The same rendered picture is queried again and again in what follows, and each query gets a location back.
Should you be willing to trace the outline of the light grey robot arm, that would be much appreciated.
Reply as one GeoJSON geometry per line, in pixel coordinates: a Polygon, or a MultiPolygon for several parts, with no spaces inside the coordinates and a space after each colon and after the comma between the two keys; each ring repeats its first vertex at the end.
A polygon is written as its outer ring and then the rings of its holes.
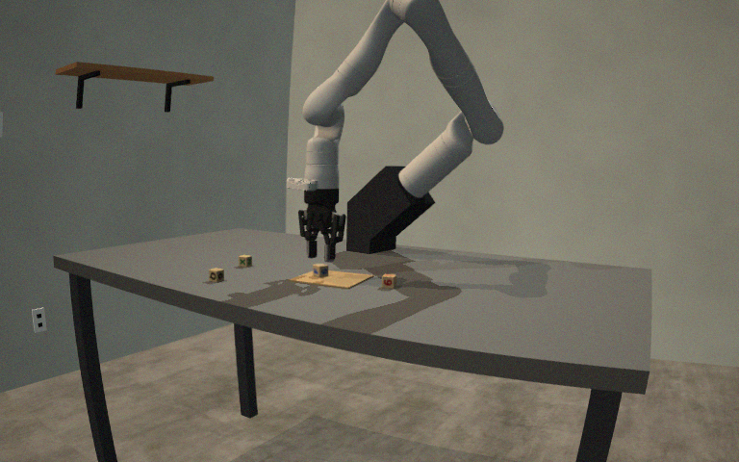
{"type": "Polygon", "coordinates": [[[376,72],[390,39],[403,21],[425,44],[435,74],[461,110],[442,135],[399,173],[404,189],[422,198],[471,155],[473,139],[493,144],[501,138],[503,122],[494,104],[487,99],[440,1],[386,0],[344,62],[305,101],[303,116],[317,126],[314,137],[307,143],[305,179],[288,178],[287,188],[303,191],[339,188],[343,102],[356,95],[376,72]]]}

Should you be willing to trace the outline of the tan flat mat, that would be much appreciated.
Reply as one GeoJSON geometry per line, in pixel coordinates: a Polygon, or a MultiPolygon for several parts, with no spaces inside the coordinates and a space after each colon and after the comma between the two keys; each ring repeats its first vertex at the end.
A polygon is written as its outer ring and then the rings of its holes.
{"type": "Polygon", "coordinates": [[[289,279],[289,282],[318,285],[318,286],[325,286],[325,287],[333,287],[333,288],[341,288],[341,289],[350,289],[373,277],[374,275],[370,275],[370,274],[351,273],[351,272],[342,272],[342,271],[333,271],[333,270],[329,270],[328,276],[326,277],[316,277],[313,275],[313,272],[311,271],[311,272],[302,274],[300,276],[297,276],[295,278],[289,279]]]}

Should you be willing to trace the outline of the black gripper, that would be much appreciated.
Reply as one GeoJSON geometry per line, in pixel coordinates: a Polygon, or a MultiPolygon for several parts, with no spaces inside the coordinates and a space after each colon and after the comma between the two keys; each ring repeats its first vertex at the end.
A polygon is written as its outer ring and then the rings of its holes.
{"type": "Polygon", "coordinates": [[[300,236],[307,241],[307,257],[317,257],[317,241],[315,240],[320,231],[326,243],[325,262],[334,262],[336,243],[342,242],[344,238],[346,218],[345,214],[337,214],[335,208],[335,205],[339,202],[339,189],[304,191],[304,202],[307,204],[315,203],[308,204],[307,210],[298,211],[300,236]],[[305,231],[304,225],[306,225],[307,231],[305,231]],[[338,237],[337,232],[339,232],[338,237]],[[329,234],[331,238],[329,238],[329,234]]]}

